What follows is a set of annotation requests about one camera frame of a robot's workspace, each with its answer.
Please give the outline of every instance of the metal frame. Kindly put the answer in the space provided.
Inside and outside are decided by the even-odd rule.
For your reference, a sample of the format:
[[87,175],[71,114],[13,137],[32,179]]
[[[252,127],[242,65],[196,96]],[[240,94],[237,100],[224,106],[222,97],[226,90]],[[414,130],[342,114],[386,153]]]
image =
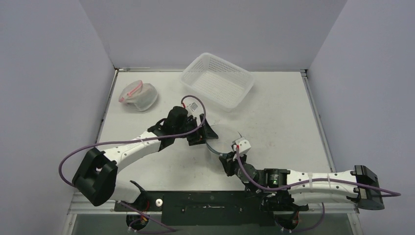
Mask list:
[[[103,113],[103,118],[102,118],[102,122],[101,125],[99,127],[99,131],[96,137],[96,141],[99,140],[100,136],[101,136],[101,132],[102,132],[102,127],[103,124],[105,123],[105,119],[106,119],[106,114],[109,108],[109,104],[110,104],[110,100],[112,97],[112,92],[114,90],[114,86],[118,77],[118,73],[119,72],[181,72],[183,71],[183,69],[152,69],[152,68],[119,68],[119,69],[115,69],[115,73],[114,73],[114,77],[113,77],[113,81],[112,81],[112,85],[111,85],[111,89],[110,89],[110,93],[108,95],[108,100],[107,100],[107,104],[106,104],[106,108],[105,111]],[[313,115],[319,130],[319,134],[320,134],[320,138],[322,140],[323,143],[323,147],[324,147],[324,151],[326,153],[326,157],[329,163],[329,167],[331,172],[335,172],[335,166],[333,163],[333,159],[330,153],[330,149],[327,143],[327,139],[324,133],[324,129],[323,129],[323,125],[320,119],[320,115],[317,111],[317,107],[316,104],[314,102],[309,84],[308,84],[308,77],[307,77],[307,73],[306,70],[268,70],[268,71],[299,71],[301,73],[302,79],[303,79],[303,83],[304,83],[304,88],[305,91],[307,92],[308,95],[308,99],[310,101],[310,105],[311,105],[311,109],[313,111]],[[68,216],[67,219],[65,221],[65,225],[64,225],[64,230],[62,232],[63,235],[71,235],[72,234],[72,230],[73,230],[73,225],[75,224],[76,221],[76,215],[77,214],[136,214],[135,212],[117,212],[114,211],[114,205],[115,205],[115,201],[108,201],[106,203],[104,203],[103,205],[99,206],[99,207],[95,207],[93,206],[81,193],[76,192],[73,195],[72,198],[72,202],[70,204],[70,208],[68,210]],[[304,211],[302,213],[322,213],[322,207],[319,204],[310,204],[309,205],[310,210],[309,211]],[[345,205],[333,205],[333,204],[326,204],[325,205],[325,211],[326,213],[346,213],[348,218],[349,218],[349,222],[350,222],[350,226],[352,228],[352,232],[354,235],[363,235],[363,231],[361,228],[361,224],[358,218],[358,213],[359,210],[351,204],[345,204]],[[149,212],[149,214],[161,214],[161,212]]]

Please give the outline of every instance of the gray floor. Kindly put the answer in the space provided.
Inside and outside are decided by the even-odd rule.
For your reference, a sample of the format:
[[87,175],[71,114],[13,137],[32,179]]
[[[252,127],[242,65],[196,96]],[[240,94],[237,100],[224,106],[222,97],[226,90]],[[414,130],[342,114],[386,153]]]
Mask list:
[[[300,224],[298,228],[305,228],[314,225],[320,218],[319,214],[300,214]],[[243,226],[175,226],[180,231],[174,235],[275,235],[289,234],[287,231],[281,232],[280,227],[259,227],[255,224]],[[149,224],[145,231],[163,230],[157,224]],[[127,232],[125,215],[78,215],[72,235],[133,235]],[[350,223],[346,214],[326,214],[323,223],[317,228],[298,233],[304,235],[311,234],[336,234],[351,235]]]

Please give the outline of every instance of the cable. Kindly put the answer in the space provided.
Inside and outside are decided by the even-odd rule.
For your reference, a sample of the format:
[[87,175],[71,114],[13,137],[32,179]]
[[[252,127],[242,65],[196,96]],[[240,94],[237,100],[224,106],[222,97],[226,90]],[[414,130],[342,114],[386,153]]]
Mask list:
[[[241,167],[242,172],[244,173],[244,175],[247,177],[247,179],[255,186],[257,186],[258,188],[262,189],[262,190],[266,190],[266,191],[279,191],[279,190],[283,190],[283,189],[287,189],[287,188],[291,188],[293,186],[297,186],[297,185],[303,185],[303,184],[308,184],[310,183],[309,180],[304,180],[304,181],[300,181],[300,182],[296,182],[290,185],[285,185],[285,186],[281,186],[281,187],[277,187],[277,188],[266,188],[260,184],[258,184],[257,182],[255,182],[246,172],[244,166],[242,165],[241,159],[240,159],[240,155],[239,155],[239,146],[236,146],[236,160],[239,163],[239,167]],[[327,178],[317,178],[317,179],[312,179],[313,182],[315,181],[328,181]],[[351,181],[346,181],[346,180],[337,180],[337,179],[330,179],[331,182],[337,182],[337,183],[343,183],[343,184],[348,184],[348,185],[356,185],[358,187],[361,188],[368,188],[371,190],[376,190],[376,191],[381,191],[381,192],[385,192],[388,193],[389,195],[381,195],[382,197],[398,197],[401,194],[399,192],[394,192],[394,191],[390,191],[390,190],[386,190],[383,188],[378,188],[378,187],[374,187],[374,186],[370,186],[370,185],[365,185],[365,184],[361,184],[361,183],[355,183],[355,182],[351,182]]]
[[316,227],[318,227],[323,222],[324,216],[325,216],[325,207],[324,207],[324,203],[322,203],[322,215],[321,215],[320,219],[317,221],[317,223],[315,225],[310,226],[308,228],[295,229],[295,230],[289,230],[289,231],[290,231],[290,233],[301,233],[301,232],[305,232],[305,231],[308,231],[308,230],[315,229]]
[[176,135],[157,136],[157,137],[151,137],[151,138],[145,138],[145,139],[139,139],[139,140],[132,140],[132,141],[108,141],[108,142],[93,143],[93,144],[89,144],[89,145],[83,146],[82,148],[78,148],[78,149],[74,150],[73,152],[69,153],[68,155],[66,155],[66,156],[62,159],[62,161],[59,163],[59,176],[61,177],[61,179],[62,179],[65,183],[67,183],[68,185],[70,185],[70,186],[74,187],[74,185],[73,185],[73,184],[72,184],[69,180],[67,180],[67,179],[64,177],[64,175],[63,175],[63,173],[62,173],[62,166],[63,166],[63,164],[65,163],[65,161],[66,161],[68,158],[70,158],[70,157],[71,157],[71,156],[73,156],[74,154],[76,154],[76,153],[78,153],[78,152],[80,152],[80,151],[82,151],[82,150],[85,150],[85,149],[87,149],[87,148],[97,147],[97,146],[101,146],[101,145],[108,145],[108,144],[127,144],[127,143],[137,143],[137,142],[144,142],[144,141],[161,140],[161,139],[166,139],[166,138],[178,138],[178,137],[182,137],[182,136],[187,136],[187,135],[192,134],[193,132],[197,131],[197,130],[198,130],[199,128],[201,128],[201,127],[203,126],[203,124],[205,123],[205,120],[206,120],[206,108],[205,108],[204,104],[202,103],[202,101],[201,101],[199,98],[195,97],[194,95],[190,95],[190,94],[189,94],[189,95],[185,95],[185,96],[182,98],[182,100],[181,100],[180,102],[181,102],[181,103],[183,103],[183,100],[184,100],[185,98],[188,98],[188,97],[191,97],[191,98],[196,99],[196,100],[197,100],[197,101],[201,104],[201,106],[202,106],[202,108],[203,108],[203,113],[204,113],[203,119],[202,119],[202,121],[200,122],[199,126],[197,126],[195,129],[193,129],[193,130],[191,130],[191,131],[188,131],[188,132],[186,132],[186,133],[176,134]]
[[[172,227],[170,227],[170,226],[168,226],[168,225],[165,225],[165,224],[161,223],[160,221],[158,221],[158,220],[154,219],[153,217],[150,217],[150,216],[148,216],[148,215],[144,214],[143,212],[141,212],[141,211],[139,211],[139,210],[135,209],[134,207],[132,207],[132,206],[128,205],[126,202],[119,201],[118,203],[119,203],[120,205],[123,205],[123,206],[125,206],[126,208],[128,208],[128,209],[130,209],[130,210],[132,210],[132,211],[135,211],[135,212],[139,213],[140,215],[142,215],[142,216],[146,217],[147,219],[152,220],[152,221],[154,221],[155,223],[157,223],[157,224],[159,224],[159,225],[161,225],[161,226],[163,226],[163,227],[165,227],[165,228],[167,228],[167,229],[168,229],[168,231],[167,231],[167,230],[164,230],[164,231],[154,231],[154,232],[142,232],[142,231],[137,231],[137,233],[140,233],[140,234],[164,234],[164,233],[172,233],[172,232],[176,232],[176,231],[177,231],[176,229],[174,229],[174,228],[172,228]],[[133,224],[134,224],[135,222],[137,222],[138,220],[140,220],[140,219],[136,219],[136,220],[134,220],[133,222],[131,222],[131,223],[130,223],[130,225],[129,225],[128,227],[131,227],[131,225],[133,225]]]

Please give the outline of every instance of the basket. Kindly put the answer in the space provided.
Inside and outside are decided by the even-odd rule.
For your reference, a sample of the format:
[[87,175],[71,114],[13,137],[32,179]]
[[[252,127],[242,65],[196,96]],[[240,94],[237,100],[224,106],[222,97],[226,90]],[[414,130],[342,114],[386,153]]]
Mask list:
[[227,112],[243,100],[254,80],[250,72],[209,53],[197,57],[180,77],[189,90]]

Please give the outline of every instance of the tabletop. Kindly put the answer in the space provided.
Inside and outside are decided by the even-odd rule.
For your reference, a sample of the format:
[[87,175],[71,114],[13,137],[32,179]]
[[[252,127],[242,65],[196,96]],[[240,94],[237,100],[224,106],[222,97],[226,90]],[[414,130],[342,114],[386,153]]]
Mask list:
[[[228,125],[248,139],[252,148],[247,163],[256,169],[330,172],[301,73],[253,72],[253,75],[254,86],[231,112],[222,111],[212,103],[205,104],[209,124]],[[98,141],[133,139],[167,117],[170,109],[180,105],[181,98],[189,94],[179,76],[180,72],[119,72]],[[159,93],[153,106],[144,112],[118,102],[121,91],[137,80],[151,83]],[[204,144],[188,146],[185,139],[177,139],[163,151],[129,165],[117,178],[134,180],[146,190],[244,189],[236,176],[226,176],[219,160]]]

